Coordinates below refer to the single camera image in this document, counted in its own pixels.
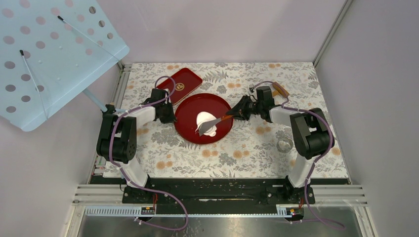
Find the wooden double-ended rolling pin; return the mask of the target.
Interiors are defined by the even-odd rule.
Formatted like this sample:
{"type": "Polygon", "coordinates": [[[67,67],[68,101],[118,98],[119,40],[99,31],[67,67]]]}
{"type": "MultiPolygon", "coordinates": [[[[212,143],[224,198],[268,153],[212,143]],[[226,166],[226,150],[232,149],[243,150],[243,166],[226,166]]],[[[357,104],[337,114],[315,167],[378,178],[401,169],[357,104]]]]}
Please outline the wooden double-ended rolling pin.
{"type": "Polygon", "coordinates": [[[289,93],[277,82],[272,83],[273,88],[284,98],[289,97],[289,93]]]}

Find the metal scraper wooden handle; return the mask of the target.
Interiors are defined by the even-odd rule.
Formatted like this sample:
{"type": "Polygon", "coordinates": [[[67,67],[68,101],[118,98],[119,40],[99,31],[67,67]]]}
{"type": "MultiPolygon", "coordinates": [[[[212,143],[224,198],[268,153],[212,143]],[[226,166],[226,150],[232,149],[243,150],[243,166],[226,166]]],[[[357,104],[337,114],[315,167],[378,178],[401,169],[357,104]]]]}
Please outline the metal scraper wooden handle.
{"type": "Polygon", "coordinates": [[[198,127],[199,136],[210,136],[214,137],[216,135],[216,125],[224,120],[232,118],[232,115],[224,115],[220,118],[213,120],[205,121],[200,124],[198,127]]]}

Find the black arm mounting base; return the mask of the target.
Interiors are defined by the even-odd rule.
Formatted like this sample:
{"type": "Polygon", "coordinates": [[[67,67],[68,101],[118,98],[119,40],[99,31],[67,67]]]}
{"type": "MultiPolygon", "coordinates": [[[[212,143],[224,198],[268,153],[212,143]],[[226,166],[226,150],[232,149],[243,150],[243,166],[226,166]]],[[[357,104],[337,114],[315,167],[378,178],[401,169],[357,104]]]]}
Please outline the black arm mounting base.
{"type": "Polygon", "coordinates": [[[150,178],[145,189],[126,186],[122,202],[183,203],[193,200],[252,200],[262,204],[314,204],[313,189],[293,188],[287,179],[270,178],[150,178]]]}

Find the rectangular red tray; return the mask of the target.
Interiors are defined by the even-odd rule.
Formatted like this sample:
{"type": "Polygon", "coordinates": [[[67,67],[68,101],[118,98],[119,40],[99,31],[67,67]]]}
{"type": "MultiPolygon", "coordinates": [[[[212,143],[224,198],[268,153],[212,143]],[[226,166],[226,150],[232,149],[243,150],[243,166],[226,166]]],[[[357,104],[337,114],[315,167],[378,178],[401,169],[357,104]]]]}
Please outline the rectangular red tray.
{"type": "Polygon", "coordinates": [[[190,93],[196,90],[203,80],[189,68],[182,68],[171,76],[175,82],[175,91],[170,96],[173,105],[178,104],[185,99],[190,93]]]}

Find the round red tray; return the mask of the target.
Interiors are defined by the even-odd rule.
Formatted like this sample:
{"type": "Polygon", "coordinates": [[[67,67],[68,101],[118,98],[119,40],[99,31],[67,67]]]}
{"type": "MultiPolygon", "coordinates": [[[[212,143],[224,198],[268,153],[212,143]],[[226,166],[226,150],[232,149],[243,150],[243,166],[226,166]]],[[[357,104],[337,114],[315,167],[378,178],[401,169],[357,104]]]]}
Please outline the round red tray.
{"type": "Polygon", "coordinates": [[[199,136],[195,132],[197,129],[196,117],[200,112],[209,112],[216,118],[220,118],[231,109],[230,105],[221,97],[201,93],[188,97],[176,109],[175,116],[177,122],[174,123],[176,131],[185,140],[198,144],[206,145],[215,143],[224,138],[233,127],[233,120],[227,119],[216,125],[216,135],[214,137],[199,136]]]}

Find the white dough ball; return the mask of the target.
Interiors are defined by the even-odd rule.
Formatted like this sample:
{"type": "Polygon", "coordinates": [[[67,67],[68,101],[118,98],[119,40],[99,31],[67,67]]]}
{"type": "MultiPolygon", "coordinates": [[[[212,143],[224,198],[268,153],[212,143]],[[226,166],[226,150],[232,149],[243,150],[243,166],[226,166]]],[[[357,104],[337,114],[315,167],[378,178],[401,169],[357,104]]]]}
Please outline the white dough ball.
{"type": "Polygon", "coordinates": [[[216,117],[209,112],[200,112],[196,117],[197,129],[195,130],[200,136],[205,135],[214,137],[216,135],[216,125],[212,122],[211,126],[207,122],[216,120],[216,117]]]}

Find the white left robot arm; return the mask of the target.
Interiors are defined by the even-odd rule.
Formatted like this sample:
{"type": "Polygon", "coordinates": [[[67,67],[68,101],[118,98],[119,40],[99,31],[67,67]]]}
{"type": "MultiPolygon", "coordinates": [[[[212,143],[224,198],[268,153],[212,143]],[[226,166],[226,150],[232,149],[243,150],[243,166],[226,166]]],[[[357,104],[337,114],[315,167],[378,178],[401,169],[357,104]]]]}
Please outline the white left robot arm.
{"type": "Polygon", "coordinates": [[[102,123],[96,144],[96,152],[117,167],[128,186],[136,188],[134,196],[142,203],[153,198],[153,190],[147,186],[149,175],[135,158],[137,151],[137,128],[146,123],[159,120],[161,123],[173,123],[176,117],[169,92],[153,88],[151,96],[139,107],[115,114],[113,105],[102,113],[102,123]]]}

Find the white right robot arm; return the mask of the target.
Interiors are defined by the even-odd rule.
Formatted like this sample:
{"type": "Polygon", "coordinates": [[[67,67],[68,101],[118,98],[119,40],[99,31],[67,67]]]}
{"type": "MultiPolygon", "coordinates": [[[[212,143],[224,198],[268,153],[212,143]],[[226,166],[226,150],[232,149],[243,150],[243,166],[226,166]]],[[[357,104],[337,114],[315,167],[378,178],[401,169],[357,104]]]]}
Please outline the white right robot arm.
{"type": "Polygon", "coordinates": [[[271,88],[260,86],[254,101],[249,95],[243,96],[226,114],[236,120],[249,120],[251,115],[259,115],[266,122],[291,127],[297,158],[286,177],[289,186],[284,188],[283,196],[287,202],[298,202],[303,197],[301,188],[310,183],[313,164],[335,144],[324,112],[320,108],[301,110],[276,105],[271,88]]]}

